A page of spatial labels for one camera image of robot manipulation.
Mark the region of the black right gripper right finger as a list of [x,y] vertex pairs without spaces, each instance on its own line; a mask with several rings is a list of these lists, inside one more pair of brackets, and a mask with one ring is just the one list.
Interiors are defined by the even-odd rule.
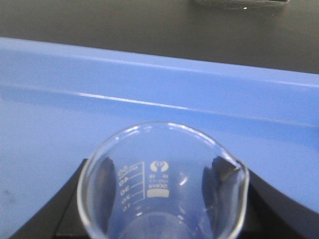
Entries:
[[317,239],[319,214],[221,156],[211,166],[211,230],[217,239]]

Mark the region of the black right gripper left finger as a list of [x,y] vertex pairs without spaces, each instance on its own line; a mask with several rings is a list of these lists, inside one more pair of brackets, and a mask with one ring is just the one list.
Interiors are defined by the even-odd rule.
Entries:
[[62,188],[21,228],[12,239],[88,239],[77,209],[77,185],[84,159]]

